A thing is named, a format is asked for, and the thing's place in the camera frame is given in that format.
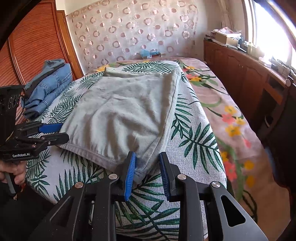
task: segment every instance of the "floral bedsheet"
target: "floral bedsheet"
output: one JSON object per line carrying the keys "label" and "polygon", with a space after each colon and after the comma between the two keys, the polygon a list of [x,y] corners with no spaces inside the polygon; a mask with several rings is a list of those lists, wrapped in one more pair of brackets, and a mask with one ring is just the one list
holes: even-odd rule
{"label": "floral bedsheet", "polygon": [[[173,61],[114,64],[113,67],[127,72],[168,73],[180,69]],[[36,121],[64,122],[76,102],[100,80],[103,70],[73,81]],[[207,184],[219,181],[226,187],[225,170],[210,123],[186,75],[182,73],[181,77],[175,118],[165,150],[169,161],[196,181]],[[109,173],[81,156],[51,146],[38,159],[28,161],[26,181],[39,194],[56,203],[76,182],[95,183]],[[203,202],[201,206],[206,237]],[[127,202],[115,204],[116,232],[140,239],[177,240],[179,209],[179,203],[166,200],[157,167],[152,176],[133,187]]]}
{"label": "floral bedsheet", "polygon": [[190,81],[216,137],[227,176],[227,189],[257,222],[268,239],[276,240],[289,223],[289,193],[272,176],[268,156],[221,81],[200,60],[162,57],[112,63],[171,60]]}

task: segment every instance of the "orange flower print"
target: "orange flower print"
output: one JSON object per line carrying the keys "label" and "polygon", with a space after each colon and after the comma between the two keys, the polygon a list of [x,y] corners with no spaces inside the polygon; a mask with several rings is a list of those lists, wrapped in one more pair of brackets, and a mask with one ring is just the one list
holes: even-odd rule
{"label": "orange flower print", "polygon": [[252,147],[252,143],[249,142],[247,139],[244,138],[244,144],[247,148],[251,148]]}
{"label": "orange flower print", "polygon": [[237,111],[234,106],[228,105],[225,106],[225,112],[234,115]]}
{"label": "orange flower print", "polygon": [[192,75],[192,74],[187,74],[186,75],[187,79],[192,82],[192,81],[201,81],[201,78],[195,76],[195,75]]}
{"label": "orange flower print", "polygon": [[242,118],[237,118],[237,121],[236,121],[236,123],[238,124],[238,125],[244,125],[246,122],[242,119]]}
{"label": "orange flower print", "polygon": [[96,69],[97,72],[105,71],[105,67],[110,67],[110,65],[106,64]]}
{"label": "orange flower print", "polygon": [[232,117],[232,115],[230,113],[228,113],[226,115],[224,115],[224,114],[222,115],[222,121],[231,125],[235,121],[235,119]]}
{"label": "orange flower print", "polygon": [[186,77],[187,77],[187,79],[191,80],[191,79],[194,77],[194,75],[192,75],[192,74],[187,74]]}
{"label": "orange flower print", "polygon": [[248,186],[248,188],[253,187],[255,184],[255,178],[253,176],[248,176],[246,179],[246,185]]}
{"label": "orange flower print", "polygon": [[255,166],[254,162],[250,160],[246,160],[246,162],[244,163],[244,168],[248,171],[252,170],[254,166]]}
{"label": "orange flower print", "polygon": [[186,66],[186,69],[194,69],[194,66]]}
{"label": "orange flower print", "polygon": [[225,131],[228,133],[230,137],[239,136],[241,134],[239,126],[229,125],[225,128]]}
{"label": "orange flower print", "polygon": [[229,161],[229,159],[227,158],[228,153],[226,151],[221,152],[220,155],[221,155],[223,163]]}
{"label": "orange flower print", "polygon": [[227,161],[223,163],[224,168],[225,168],[225,173],[226,176],[228,177],[229,181],[234,181],[235,179],[237,179],[237,174],[235,172],[235,164]]}

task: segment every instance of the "patterned curtain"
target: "patterned curtain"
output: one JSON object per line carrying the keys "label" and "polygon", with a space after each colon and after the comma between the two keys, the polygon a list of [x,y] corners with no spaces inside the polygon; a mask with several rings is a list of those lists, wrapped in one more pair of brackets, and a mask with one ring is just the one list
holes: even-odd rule
{"label": "patterned curtain", "polygon": [[198,10],[194,0],[102,0],[68,15],[84,73],[141,50],[189,57]]}
{"label": "patterned curtain", "polygon": [[229,16],[229,2],[228,0],[217,0],[219,7],[220,7],[220,11],[222,14],[222,28],[224,27],[229,27],[231,30],[233,29],[233,24],[231,22],[230,16]]}

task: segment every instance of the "white wall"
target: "white wall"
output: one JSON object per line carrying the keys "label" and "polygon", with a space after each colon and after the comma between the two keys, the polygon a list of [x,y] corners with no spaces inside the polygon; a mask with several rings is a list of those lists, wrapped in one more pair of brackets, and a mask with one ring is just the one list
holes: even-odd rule
{"label": "white wall", "polygon": [[[66,14],[70,14],[83,8],[95,0],[56,0],[56,3],[64,1]],[[221,28],[221,12],[217,0],[194,0],[198,9],[198,20],[195,27],[195,47],[192,51],[192,58],[203,60],[203,40],[205,34],[209,34],[213,29]]]}
{"label": "white wall", "polygon": [[65,0],[67,14],[70,14],[94,2],[96,2],[96,0]]}
{"label": "white wall", "polygon": [[221,29],[221,12],[217,0],[195,0],[198,9],[195,58],[203,60],[203,40],[213,29]]}
{"label": "white wall", "polygon": [[229,1],[229,16],[233,23],[235,31],[241,31],[243,37],[246,36],[244,9],[242,7],[242,0],[228,0]]}
{"label": "white wall", "polygon": [[65,0],[55,0],[55,1],[56,1],[57,10],[64,10],[65,14],[67,14]]}

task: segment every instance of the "wooden dresser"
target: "wooden dresser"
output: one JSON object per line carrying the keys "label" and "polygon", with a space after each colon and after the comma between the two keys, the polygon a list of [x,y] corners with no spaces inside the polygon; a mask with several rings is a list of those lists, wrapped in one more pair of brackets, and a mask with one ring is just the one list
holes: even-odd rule
{"label": "wooden dresser", "polygon": [[25,85],[42,70],[45,60],[57,58],[70,63],[74,80],[83,76],[64,11],[57,12],[55,0],[42,0],[21,20],[0,51],[0,86]]}
{"label": "wooden dresser", "polygon": [[256,132],[264,116],[281,103],[285,79],[248,54],[206,40],[204,60]]}

